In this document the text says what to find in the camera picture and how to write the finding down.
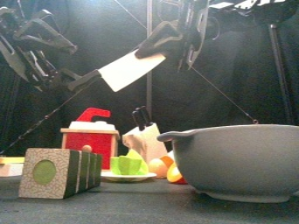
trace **knife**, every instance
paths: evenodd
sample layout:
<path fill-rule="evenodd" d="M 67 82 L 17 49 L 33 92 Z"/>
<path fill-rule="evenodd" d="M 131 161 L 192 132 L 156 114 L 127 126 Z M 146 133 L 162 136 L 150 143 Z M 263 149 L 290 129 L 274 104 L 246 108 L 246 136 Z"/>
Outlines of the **knife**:
<path fill-rule="evenodd" d="M 158 53 L 147 58 L 138 59 L 135 56 L 136 50 L 127 54 L 120 59 L 93 70 L 69 83 L 68 89 L 71 91 L 79 90 L 87 86 L 97 78 L 103 78 L 112 90 L 116 92 L 134 81 L 136 81 L 144 74 L 147 74 L 166 59 Z"/>
<path fill-rule="evenodd" d="M 142 114 L 142 117 L 143 117 L 143 120 L 144 120 L 144 126 L 150 127 L 154 123 L 151 122 L 151 116 L 148 114 L 146 106 L 138 108 L 136 111 Z"/>
<path fill-rule="evenodd" d="M 143 131 L 146 129 L 146 124 L 144 124 L 144 118 L 143 115 L 139 113 L 139 111 L 134 111 L 132 112 L 132 116 L 135 119 L 135 125 L 139 128 L 140 131 Z"/>

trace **green circle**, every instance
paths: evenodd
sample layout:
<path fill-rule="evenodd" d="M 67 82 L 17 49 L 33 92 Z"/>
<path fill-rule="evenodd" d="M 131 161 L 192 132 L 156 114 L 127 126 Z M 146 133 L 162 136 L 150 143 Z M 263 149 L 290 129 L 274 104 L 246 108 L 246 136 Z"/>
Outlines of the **green circle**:
<path fill-rule="evenodd" d="M 48 185 L 56 175 L 56 167 L 51 160 L 40 161 L 32 169 L 32 179 L 40 185 Z"/>

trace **knife handle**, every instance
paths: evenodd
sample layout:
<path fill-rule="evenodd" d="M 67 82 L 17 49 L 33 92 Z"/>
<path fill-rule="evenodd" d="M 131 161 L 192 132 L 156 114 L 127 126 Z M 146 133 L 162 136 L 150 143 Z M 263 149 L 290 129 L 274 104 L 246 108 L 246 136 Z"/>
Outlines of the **knife handle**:
<path fill-rule="evenodd" d="M 138 110 L 142 112 L 142 115 L 143 115 L 143 118 L 144 118 L 144 126 L 150 127 L 154 123 L 151 122 L 151 116 L 148 114 L 146 106 L 138 108 Z"/>
<path fill-rule="evenodd" d="M 144 119 L 143 119 L 140 113 L 138 111 L 134 111 L 132 116 L 134 116 L 134 119 L 135 119 L 136 127 L 139 128 L 140 131 L 144 130 L 146 129 Z"/>

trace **metal pole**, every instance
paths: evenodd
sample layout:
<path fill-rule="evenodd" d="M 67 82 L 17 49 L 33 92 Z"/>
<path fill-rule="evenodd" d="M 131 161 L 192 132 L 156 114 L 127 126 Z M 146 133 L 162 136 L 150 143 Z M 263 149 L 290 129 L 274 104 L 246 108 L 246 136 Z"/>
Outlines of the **metal pole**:
<path fill-rule="evenodd" d="M 152 34 L 154 30 L 154 1 L 147 0 L 147 37 Z M 152 71 L 146 76 L 146 108 L 152 117 Z"/>
<path fill-rule="evenodd" d="M 284 115 L 286 115 L 286 121 L 288 124 L 295 124 L 295 117 L 294 117 L 294 111 L 292 111 L 292 103 L 290 99 L 290 91 L 286 81 L 286 70 L 283 66 L 283 59 L 282 59 L 282 51 L 279 47 L 279 40 L 278 40 L 278 33 L 276 33 L 276 25 L 271 24 L 268 26 L 270 31 L 270 38 L 272 43 L 272 50 L 274 50 L 274 56 L 275 56 L 275 67 L 278 72 L 278 79 L 280 84 L 280 91 L 284 101 Z"/>

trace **gray mixing bowl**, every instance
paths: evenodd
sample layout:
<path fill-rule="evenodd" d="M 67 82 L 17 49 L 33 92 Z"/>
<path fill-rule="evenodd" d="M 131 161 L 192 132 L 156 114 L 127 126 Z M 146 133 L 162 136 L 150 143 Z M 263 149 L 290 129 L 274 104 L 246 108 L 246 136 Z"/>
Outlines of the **gray mixing bowl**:
<path fill-rule="evenodd" d="M 299 190 L 299 127 L 252 124 L 163 133 L 180 173 L 220 200 L 276 203 Z"/>

